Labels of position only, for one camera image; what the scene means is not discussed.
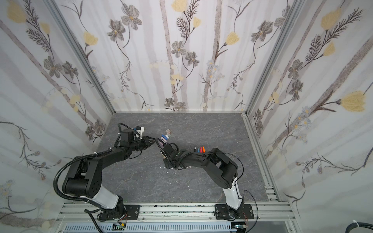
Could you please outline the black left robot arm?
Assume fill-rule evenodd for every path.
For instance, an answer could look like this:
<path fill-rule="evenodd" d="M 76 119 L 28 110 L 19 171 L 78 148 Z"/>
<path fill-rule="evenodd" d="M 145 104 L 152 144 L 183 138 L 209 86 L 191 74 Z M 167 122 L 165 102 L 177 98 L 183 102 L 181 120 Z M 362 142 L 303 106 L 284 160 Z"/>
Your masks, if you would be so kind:
<path fill-rule="evenodd" d="M 155 143 L 153 137 L 143 134 L 143 127 L 131 128 L 119 123 L 118 128 L 118 136 L 112 147 L 75 157 L 57 172 L 53 180 L 53 189 L 59 197 L 97 207 L 99 221 L 119 220 L 128 213 L 122 197 L 103 186 L 103 170 L 130 159 L 133 152 L 143 152 Z"/>

